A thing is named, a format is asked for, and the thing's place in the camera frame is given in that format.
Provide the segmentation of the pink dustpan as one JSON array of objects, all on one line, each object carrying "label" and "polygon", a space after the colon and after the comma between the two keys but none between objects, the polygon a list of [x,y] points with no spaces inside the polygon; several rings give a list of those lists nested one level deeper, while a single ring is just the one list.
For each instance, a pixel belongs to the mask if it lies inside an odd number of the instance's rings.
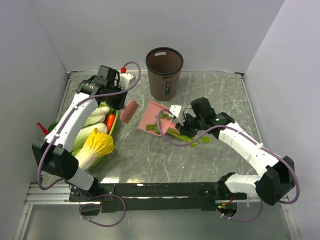
[{"label": "pink dustpan", "polygon": [[[145,131],[147,133],[153,134],[155,136],[161,136],[161,134],[157,135],[153,130],[147,131],[146,126],[149,124],[157,124],[157,118],[156,115],[159,114],[161,110],[169,110],[168,107],[165,107],[164,105],[161,105],[155,101],[150,101],[149,104],[146,107],[146,110],[144,112],[144,115],[142,116],[138,128],[142,131]],[[176,129],[176,124],[172,121],[172,119],[159,119],[159,124],[162,132],[164,134],[167,133],[168,128]]]}]

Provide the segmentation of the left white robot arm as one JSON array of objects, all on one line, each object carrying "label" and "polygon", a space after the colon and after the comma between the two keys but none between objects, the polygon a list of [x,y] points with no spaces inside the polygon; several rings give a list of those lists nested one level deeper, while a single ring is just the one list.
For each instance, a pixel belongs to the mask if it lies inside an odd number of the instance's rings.
[{"label": "left white robot arm", "polygon": [[37,163],[36,182],[40,189],[41,173],[45,171],[81,190],[87,201],[99,195],[98,180],[81,169],[71,151],[76,137],[90,114],[105,102],[115,110],[122,110],[135,76],[101,65],[97,74],[83,80],[77,87],[73,100],[56,127],[43,139],[32,144]]}]

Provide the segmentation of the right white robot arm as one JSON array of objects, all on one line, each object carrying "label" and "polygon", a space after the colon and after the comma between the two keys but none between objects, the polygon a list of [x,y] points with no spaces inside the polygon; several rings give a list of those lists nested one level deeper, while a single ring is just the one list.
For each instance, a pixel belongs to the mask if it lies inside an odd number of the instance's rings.
[{"label": "right white robot arm", "polygon": [[295,187],[295,164],[290,157],[270,152],[227,113],[216,113],[205,97],[192,101],[190,108],[193,113],[185,112],[180,105],[169,109],[182,135],[194,138],[198,131],[207,131],[235,150],[256,171],[255,175],[230,172],[221,177],[218,193],[223,199],[230,199],[235,193],[246,193],[257,195],[273,206]]}]

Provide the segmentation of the pink hand brush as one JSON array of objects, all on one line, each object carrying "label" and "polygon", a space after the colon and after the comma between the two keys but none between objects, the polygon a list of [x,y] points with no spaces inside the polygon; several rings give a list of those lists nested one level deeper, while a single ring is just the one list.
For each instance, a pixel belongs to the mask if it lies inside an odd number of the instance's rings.
[{"label": "pink hand brush", "polygon": [[129,101],[120,113],[120,120],[128,124],[140,105],[135,101]]}]

